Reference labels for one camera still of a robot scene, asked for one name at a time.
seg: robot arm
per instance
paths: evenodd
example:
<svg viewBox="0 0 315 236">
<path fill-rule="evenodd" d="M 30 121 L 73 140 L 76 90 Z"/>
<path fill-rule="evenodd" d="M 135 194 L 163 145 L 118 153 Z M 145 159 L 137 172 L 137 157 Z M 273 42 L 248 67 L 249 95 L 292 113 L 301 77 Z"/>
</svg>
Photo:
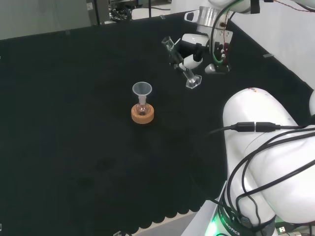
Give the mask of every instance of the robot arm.
<svg viewBox="0 0 315 236">
<path fill-rule="evenodd" d="M 313 0 L 293 0 L 307 7 L 315 8 Z M 230 6 L 218 18 L 223 9 Z M 226 30 L 226 22 L 231 12 L 238 13 L 259 13 L 259 0 L 204 0 L 199 10 L 185 14 L 185 20 L 197 24 L 197 32 L 201 34 L 184 34 L 172 48 L 173 54 L 177 54 L 176 61 L 170 53 L 171 64 L 181 69 L 187 78 L 187 87 L 194 88 L 201 83 L 201 76 L 194 75 L 192 70 L 202 62 L 203 54 L 210 52 L 212 62 L 205 68 L 206 74 L 225 73 L 230 70 L 228 61 L 229 44 L 233 32 Z"/>
</svg>

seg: green light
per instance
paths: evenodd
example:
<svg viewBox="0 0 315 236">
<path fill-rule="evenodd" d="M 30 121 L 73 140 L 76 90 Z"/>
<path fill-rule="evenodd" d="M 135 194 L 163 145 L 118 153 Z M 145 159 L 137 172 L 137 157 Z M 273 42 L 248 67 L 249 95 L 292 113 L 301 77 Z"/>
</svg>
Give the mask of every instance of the green light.
<svg viewBox="0 0 315 236">
<path fill-rule="evenodd" d="M 216 218 L 208 225 L 205 236 L 213 236 L 217 232 Z"/>
</svg>

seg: orange cork stand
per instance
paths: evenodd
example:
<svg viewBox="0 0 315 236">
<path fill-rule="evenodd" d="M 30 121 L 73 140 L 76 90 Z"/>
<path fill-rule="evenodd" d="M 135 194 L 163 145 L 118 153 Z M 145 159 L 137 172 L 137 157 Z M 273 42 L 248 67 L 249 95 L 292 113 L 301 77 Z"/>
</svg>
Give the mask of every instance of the orange cork stand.
<svg viewBox="0 0 315 236">
<path fill-rule="evenodd" d="M 131 109 L 131 118 L 134 122 L 138 124 L 147 124 L 150 123 L 154 118 L 154 108 L 150 104 L 148 104 L 150 107 L 150 112 L 146 114 L 145 116 L 138 115 L 136 112 L 136 105 L 134 105 Z"/>
</svg>

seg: red wire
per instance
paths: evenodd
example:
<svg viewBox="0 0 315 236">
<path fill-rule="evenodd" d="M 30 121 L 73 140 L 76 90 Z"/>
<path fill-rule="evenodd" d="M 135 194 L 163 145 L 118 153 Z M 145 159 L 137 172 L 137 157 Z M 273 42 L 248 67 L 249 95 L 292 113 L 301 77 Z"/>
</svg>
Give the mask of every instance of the red wire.
<svg viewBox="0 0 315 236">
<path fill-rule="evenodd" d="M 297 11 L 305 11 L 305 12 L 311 12 L 311 13 L 313 13 L 312 11 L 306 11 L 306 10 L 296 9 L 296 8 L 294 8 L 293 6 L 287 5 L 287 4 L 285 4 L 285 3 L 283 3 L 283 2 L 280 2 L 280 1 L 277 1 L 277 0 L 274 0 L 274 1 L 277 2 L 277 3 L 280 3 L 280 4 L 282 4 L 282 5 L 291 7 L 292 9 L 297 10 Z"/>
</svg>

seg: table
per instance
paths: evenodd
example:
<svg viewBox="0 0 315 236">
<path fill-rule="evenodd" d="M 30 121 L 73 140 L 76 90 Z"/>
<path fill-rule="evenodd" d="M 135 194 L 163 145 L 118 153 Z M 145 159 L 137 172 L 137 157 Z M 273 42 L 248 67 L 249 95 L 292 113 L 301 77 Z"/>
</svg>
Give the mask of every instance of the table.
<svg viewBox="0 0 315 236">
<path fill-rule="evenodd" d="M 302 124 L 312 93 L 233 23 L 232 70 L 191 90 L 161 45 L 194 33 L 183 14 L 0 42 L 0 223 L 3 236 L 109 236 L 198 211 L 226 178 L 225 102 L 267 90 Z M 154 121 L 131 120 L 132 85 L 153 86 Z"/>
</svg>

